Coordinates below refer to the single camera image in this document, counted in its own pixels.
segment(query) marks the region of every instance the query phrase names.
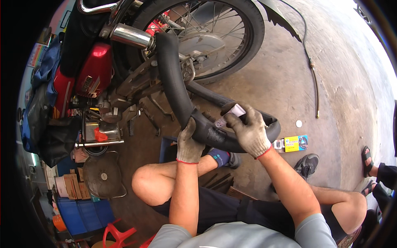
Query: hand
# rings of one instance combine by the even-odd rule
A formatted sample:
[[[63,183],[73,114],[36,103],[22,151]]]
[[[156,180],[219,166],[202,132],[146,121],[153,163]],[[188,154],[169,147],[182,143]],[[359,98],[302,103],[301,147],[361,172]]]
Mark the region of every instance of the hand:
[[[224,115],[225,120],[236,133],[237,140],[241,147],[252,157],[257,159],[263,155],[272,144],[270,143],[265,130],[265,122],[262,115],[248,104],[231,102],[222,107],[221,115],[228,112],[238,103],[246,112],[245,124],[232,113]]]
[[[192,138],[196,130],[196,122],[190,117],[184,130],[178,136],[178,153],[176,160],[183,163],[199,163],[205,144],[201,144]]]

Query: black shorts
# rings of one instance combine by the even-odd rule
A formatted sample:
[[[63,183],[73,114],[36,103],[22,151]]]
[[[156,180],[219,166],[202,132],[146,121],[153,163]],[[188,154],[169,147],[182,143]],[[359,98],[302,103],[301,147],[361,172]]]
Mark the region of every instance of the black shorts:
[[[198,197],[200,208],[197,233],[203,233],[217,223],[243,221],[247,224],[258,224],[273,229],[295,239],[294,222],[281,202],[244,201],[203,187],[198,188]],[[170,202],[171,199],[152,208],[168,217]],[[339,241],[346,237],[347,234],[331,211],[332,205],[320,205],[320,207],[334,240]]]

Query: sandal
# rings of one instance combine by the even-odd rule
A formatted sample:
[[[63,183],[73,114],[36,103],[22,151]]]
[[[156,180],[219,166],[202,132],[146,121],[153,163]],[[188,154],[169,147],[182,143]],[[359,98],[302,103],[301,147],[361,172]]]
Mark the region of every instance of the sandal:
[[[374,185],[374,184],[376,184],[375,181],[374,181],[374,180],[371,180],[371,181],[368,183],[367,187],[365,187],[365,188],[361,191],[361,193],[362,193],[364,196],[369,195],[369,194],[372,192],[372,185]]]
[[[365,160],[371,158],[371,150],[368,148],[368,146],[365,146],[364,149],[362,150],[361,158],[362,158],[362,163],[364,165],[364,177],[370,177],[370,171],[372,169],[372,166],[374,165],[374,161],[371,160],[371,163],[369,165],[365,164]]]

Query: orange container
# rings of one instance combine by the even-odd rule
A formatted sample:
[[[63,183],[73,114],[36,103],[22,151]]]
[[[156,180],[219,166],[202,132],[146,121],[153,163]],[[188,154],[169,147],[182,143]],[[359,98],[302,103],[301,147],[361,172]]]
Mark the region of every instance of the orange container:
[[[64,221],[62,220],[61,215],[53,216],[52,222],[54,223],[54,226],[58,229],[58,231],[63,232],[66,230],[66,226]]]

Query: air hose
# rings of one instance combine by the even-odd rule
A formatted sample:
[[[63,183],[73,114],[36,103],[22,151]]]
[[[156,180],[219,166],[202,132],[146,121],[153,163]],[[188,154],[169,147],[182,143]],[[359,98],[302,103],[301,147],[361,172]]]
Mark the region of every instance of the air hose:
[[[318,94],[318,83],[317,83],[317,77],[316,77],[316,72],[314,71],[314,62],[312,61],[312,58],[309,56],[309,54],[307,53],[307,49],[306,49],[306,35],[307,35],[307,24],[306,24],[306,20],[304,19],[303,15],[297,10],[295,9],[292,5],[290,5],[289,3],[283,1],[283,0],[279,0],[283,3],[285,3],[286,5],[288,5],[289,7],[291,7],[293,10],[295,10],[302,18],[303,23],[304,23],[304,36],[303,36],[303,48],[304,48],[304,52],[306,54],[308,63],[309,63],[309,67],[310,70],[312,71],[313,77],[314,77],[314,82],[316,84],[316,95],[317,95],[317,115],[316,118],[320,118],[320,99],[319,99],[319,94]]]

